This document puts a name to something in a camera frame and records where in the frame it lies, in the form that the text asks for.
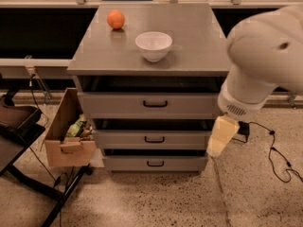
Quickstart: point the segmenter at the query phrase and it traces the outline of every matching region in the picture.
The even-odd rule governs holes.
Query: bowl
[[[169,53],[172,38],[168,34],[152,31],[138,35],[135,44],[146,60],[157,62]]]

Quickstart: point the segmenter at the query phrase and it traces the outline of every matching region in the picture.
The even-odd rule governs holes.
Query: gray cabinet
[[[124,13],[122,30],[107,26],[111,9]],[[137,35],[151,30],[173,39],[171,51],[157,63],[143,59],[134,43]],[[67,71],[106,169],[205,168],[207,141],[220,114],[217,96],[230,67],[225,43],[208,4],[98,8]]]

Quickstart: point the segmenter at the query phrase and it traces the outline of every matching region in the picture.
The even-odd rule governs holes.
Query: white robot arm
[[[275,88],[303,94],[303,7],[241,21],[228,35],[227,52],[234,64],[219,94],[225,116],[215,122],[207,148],[211,156],[220,155],[238,121],[250,122]]]

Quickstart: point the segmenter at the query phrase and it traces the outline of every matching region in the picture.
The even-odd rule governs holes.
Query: drawer handle
[[[150,161],[147,161],[147,165],[150,167],[161,167],[164,165],[164,161],[159,162],[159,163],[150,163]]]
[[[147,136],[144,137],[146,143],[163,143],[165,141],[165,137],[163,136],[162,139],[149,139]]]
[[[168,106],[168,101],[165,100],[163,104],[148,104],[146,100],[143,100],[143,106],[147,108],[165,108]]]

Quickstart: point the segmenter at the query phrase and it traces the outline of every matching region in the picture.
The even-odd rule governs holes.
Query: open cardboard box
[[[82,113],[77,89],[67,88],[45,137],[49,166],[87,166],[90,163],[96,150],[95,142],[80,141],[79,137],[65,137],[69,126]]]

